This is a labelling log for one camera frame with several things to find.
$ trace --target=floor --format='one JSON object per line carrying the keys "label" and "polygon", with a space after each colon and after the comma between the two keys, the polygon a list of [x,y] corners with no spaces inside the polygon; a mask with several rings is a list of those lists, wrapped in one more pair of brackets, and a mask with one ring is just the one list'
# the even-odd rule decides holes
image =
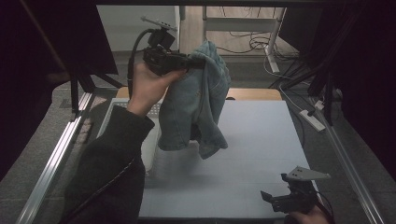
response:
{"label": "floor", "polygon": [[[195,33],[196,30],[199,30],[197,26],[201,22],[199,18],[202,16],[200,14],[202,10],[199,7],[187,7],[187,12],[188,16],[183,21],[181,28],[181,42],[185,45],[182,44],[180,50],[190,52],[199,46],[202,41],[202,39],[199,39],[202,35]],[[210,7],[208,9],[209,16],[221,16],[224,15],[224,12],[227,16],[255,17],[259,10],[257,8],[244,7],[226,7],[224,11],[221,7]],[[260,16],[271,18],[273,16],[273,8],[267,11],[262,8]],[[215,42],[218,47],[232,51],[250,50],[248,44],[250,36],[235,37],[229,33],[209,32],[207,38]],[[295,55],[295,49],[281,39],[278,39],[276,43],[282,55],[288,57]],[[232,87],[234,88],[264,89],[278,79],[278,77],[268,71],[268,64],[263,63],[262,50],[252,50],[243,55],[228,51],[219,52],[224,55],[224,59],[228,64],[233,81]],[[127,58],[128,55],[125,55],[124,52],[115,53],[120,75],[112,77],[121,83],[125,83],[126,80]],[[291,71],[299,66],[297,63],[292,64],[293,61],[291,60],[282,61],[280,59],[277,58],[281,74],[285,73],[289,67],[291,67],[289,70]],[[95,93],[96,98],[92,103],[93,107],[90,116],[81,125],[80,135],[73,139],[73,150],[68,152],[68,160],[64,162],[61,172],[53,180],[47,197],[38,211],[35,223],[56,222],[55,220],[63,207],[62,192],[64,185],[73,171],[73,167],[68,166],[68,163],[73,163],[73,161],[78,159],[80,150],[90,142],[94,133],[98,131],[100,119],[106,113],[108,99],[111,99],[116,94],[117,90],[111,89],[108,83],[97,78],[94,81],[98,86],[98,90]],[[300,110],[298,107],[309,109],[312,106],[306,94],[306,87],[307,85],[304,83],[297,85],[290,91],[285,91],[286,94],[282,94],[282,97],[290,106],[290,115],[311,169],[332,175],[331,181],[318,182],[318,189],[329,198],[334,210],[336,223],[371,223],[361,207],[361,200],[356,190],[351,187],[349,176],[339,162],[328,135],[316,132],[297,115]],[[366,146],[364,141],[343,118],[340,109],[341,102],[341,100],[335,102],[332,107],[333,127],[338,132],[346,152],[352,159],[360,178],[383,216],[383,223],[396,223],[396,214],[394,213],[396,211],[396,183],[376,159],[370,148]],[[67,121],[69,121],[70,115],[70,86],[64,84],[54,91],[53,104],[47,116],[13,168],[0,183],[0,223],[15,223],[35,186],[35,182],[45,167],[51,151],[54,149]]]}

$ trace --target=aluminum rail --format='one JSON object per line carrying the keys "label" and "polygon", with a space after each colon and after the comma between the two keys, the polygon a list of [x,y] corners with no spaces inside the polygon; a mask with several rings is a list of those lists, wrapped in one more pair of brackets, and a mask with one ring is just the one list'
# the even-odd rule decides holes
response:
{"label": "aluminum rail", "polygon": [[55,176],[59,164],[61,163],[64,156],[64,153],[66,152],[70,144],[70,140],[78,129],[78,125],[81,122],[81,118],[84,115],[84,112],[91,98],[91,93],[83,93],[78,103],[78,110],[81,111],[79,116],[75,120],[69,121],[67,123],[61,138],[59,139],[55,149],[53,150],[49,161],[44,168],[43,173],[35,184],[35,188],[30,194],[29,199],[23,207],[16,223],[32,223],[35,219],[35,215],[37,214],[37,211],[40,208],[41,203],[43,202],[47,189],[50,187],[50,183]]}
{"label": "aluminum rail", "polygon": [[[314,99],[311,97],[310,100],[311,103],[314,105]],[[384,224],[385,221],[382,218],[370,191],[363,183],[355,165],[349,158],[347,149],[344,147],[342,141],[338,137],[337,132],[331,125],[329,125],[329,123],[321,113],[317,113],[317,115],[319,120],[324,124],[327,129],[326,133],[332,143],[334,152],[337,155],[338,160],[340,161],[344,171],[346,172],[346,176],[349,179],[350,185],[358,195],[361,206],[363,207],[363,210],[369,218],[370,222],[372,224]]]}

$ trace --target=metal frame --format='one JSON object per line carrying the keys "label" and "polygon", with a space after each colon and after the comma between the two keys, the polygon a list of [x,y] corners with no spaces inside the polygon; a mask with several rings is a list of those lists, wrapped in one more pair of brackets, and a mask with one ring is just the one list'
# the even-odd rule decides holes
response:
{"label": "metal frame", "polygon": [[[315,103],[313,98],[310,98],[311,103]],[[385,221],[382,218],[382,215],[379,213],[379,210],[375,204],[375,201],[364,185],[363,180],[361,179],[355,165],[353,164],[352,160],[349,158],[347,154],[347,149],[344,147],[343,143],[341,142],[340,138],[338,137],[337,132],[335,129],[327,122],[324,116],[321,113],[317,113],[318,118],[321,122],[325,125],[327,129],[327,135],[329,140],[332,143],[332,147],[334,148],[334,152],[338,157],[344,171],[346,172],[346,176],[349,179],[350,185],[355,190],[358,198],[361,202],[361,206],[366,213],[367,217],[369,218],[371,223],[374,224],[384,224]]]}
{"label": "metal frame", "polygon": [[40,208],[41,203],[43,202],[45,194],[50,187],[50,183],[55,176],[59,164],[64,157],[64,153],[66,152],[70,144],[70,140],[78,129],[78,125],[81,122],[82,116],[85,114],[84,112],[87,109],[91,98],[91,93],[83,93],[78,103],[80,111],[79,116],[67,123],[66,128],[64,129],[64,132],[58,141],[58,144],[53,150],[49,161],[44,168],[43,173],[35,184],[35,188],[30,194],[30,197],[27,200],[25,206],[23,207],[16,223],[32,223],[35,219],[35,215],[37,214],[37,211]]}
{"label": "metal frame", "polygon": [[203,40],[206,40],[206,31],[235,31],[235,32],[265,32],[271,33],[270,41],[265,47],[265,54],[272,72],[279,74],[279,68],[274,58],[274,45],[277,35],[285,16],[285,7],[281,7],[275,19],[253,18],[209,18],[206,15],[206,7],[203,7]]}

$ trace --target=white wall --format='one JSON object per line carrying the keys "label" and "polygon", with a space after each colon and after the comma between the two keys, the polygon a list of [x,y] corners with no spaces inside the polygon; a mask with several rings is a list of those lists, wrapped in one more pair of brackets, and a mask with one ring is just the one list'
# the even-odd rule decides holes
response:
{"label": "white wall", "polygon": [[[169,23],[177,29],[180,25],[178,7],[97,6],[97,8],[112,51],[132,50],[140,33],[148,28],[160,28],[142,21],[140,19],[142,16]],[[178,49],[178,32],[169,31],[169,33],[177,39],[171,49]],[[137,49],[145,48],[148,45],[148,38],[149,34],[145,35]]]}

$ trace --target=desk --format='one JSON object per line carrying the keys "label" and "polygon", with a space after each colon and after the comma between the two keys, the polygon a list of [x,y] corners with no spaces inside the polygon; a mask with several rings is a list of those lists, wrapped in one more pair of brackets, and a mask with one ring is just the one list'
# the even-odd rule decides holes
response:
{"label": "desk", "polygon": [[260,190],[276,196],[289,194],[280,174],[297,165],[308,168],[308,163],[286,102],[274,96],[260,97],[259,91],[230,91],[236,99],[251,94],[256,101],[225,102],[219,127],[229,147],[209,159],[199,157],[195,142],[180,151],[157,150],[153,174],[147,177],[141,218],[285,216],[273,212]]}
{"label": "desk", "polygon": [[[340,6],[346,4],[356,4],[359,0],[219,0],[219,1],[195,1],[195,0],[176,0],[176,1],[161,1],[161,0],[96,0],[95,3],[97,5],[145,5],[145,6],[155,6],[155,5],[181,5],[181,6],[228,6],[228,7],[330,7],[330,6]],[[80,104],[84,105],[90,100],[90,95],[87,96],[87,99],[82,98],[80,100]],[[86,110],[86,105],[80,108],[83,112]],[[78,126],[78,122],[70,122],[69,126]],[[68,131],[65,129],[65,134],[67,137],[73,136],[76,129]],[[49,169],[50,172],[54,173],[58,167],[59,161],[62,160],[63,153],[66,151],[68,146],[68,142],[62,145],[61,155],[55,155],[55,160],[58,161],[57,164],[50,166],[46,166],[46,170]],[[33,190],[31,197],[26,203],[25,207],[21,212],[21,216],[18,223],[30,223],[34,218],[37,212],[38,207],[40,206],[42,199],[45,195],[47,188],[49,187],[50,181],[53,178],[53,175],[50,175],[49,178],[42,179],[40,176],[40,180],[37,182],[36,188]]]}
{"label": "desk", "polygon": [[[230,88],[227,97],[233,97],[235,100],[282,100],[279,91],[272,89]],[[128,88],[120,88],[116,98],[128,98]]]}

